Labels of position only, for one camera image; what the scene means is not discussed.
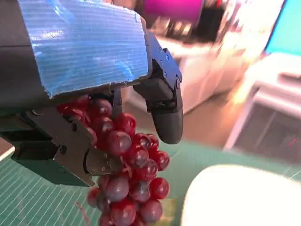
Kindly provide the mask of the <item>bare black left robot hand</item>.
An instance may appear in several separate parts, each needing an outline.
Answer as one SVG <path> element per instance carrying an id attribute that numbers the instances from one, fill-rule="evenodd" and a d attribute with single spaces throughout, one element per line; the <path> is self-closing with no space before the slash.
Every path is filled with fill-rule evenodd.
<path id="1" fill-rule="evenodd" d="M 131 86 L 161 141 L 176 144 L 181 81 L 170 52 L 132 10 L 93 0 L 0 3 L 0 136 L 15 147 L 12 160 L 54 184 L 93 186 L 93 176 L 122 169 L 60 104 L 105 98 L 117 116 L 120 90 Z"/>

